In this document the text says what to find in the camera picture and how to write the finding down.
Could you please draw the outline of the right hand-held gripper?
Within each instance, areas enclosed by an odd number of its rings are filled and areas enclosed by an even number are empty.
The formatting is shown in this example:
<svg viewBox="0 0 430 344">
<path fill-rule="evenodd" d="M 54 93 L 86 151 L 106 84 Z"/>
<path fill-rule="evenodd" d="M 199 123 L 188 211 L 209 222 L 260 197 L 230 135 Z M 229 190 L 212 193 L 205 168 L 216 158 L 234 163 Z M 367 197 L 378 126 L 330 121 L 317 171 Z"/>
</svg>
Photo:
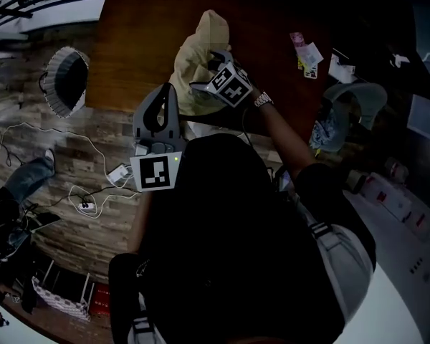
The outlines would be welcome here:
<svg viewBox="0 0 430 344">
<path fill-rule="evenodd" d="M 206 92 L 229 106 L 239 105 L 252 92 L 246 72 L 233 64 L 230 51 L 215 50 L 210 53 L 217 59 L 207 63 L 207 70 L 218 73 L 209 82 L 191 82 L 191 89 Z M 226 64 L 219 70 L 221 62 Z"/>
</svg>

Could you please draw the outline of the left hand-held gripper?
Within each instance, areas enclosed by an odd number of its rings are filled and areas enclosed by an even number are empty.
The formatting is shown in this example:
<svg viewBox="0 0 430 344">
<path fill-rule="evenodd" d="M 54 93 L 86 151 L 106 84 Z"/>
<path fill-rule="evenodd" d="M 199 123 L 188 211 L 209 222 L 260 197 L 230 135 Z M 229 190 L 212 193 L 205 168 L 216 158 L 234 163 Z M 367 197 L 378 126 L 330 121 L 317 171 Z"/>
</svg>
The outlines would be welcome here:
<svg viewBox="0 0 430 344">
<path fill-rule="evenodd" d="M 178 100 L 171 83 L 162 84 L 142 100 L 133 116 L 133 130 L 134 155 L 130 165 L 137 190 L 174 188 L 186 141 L 178 136 Z M 159 132 L 168 137 L 140 137 Z"/>
</svg>

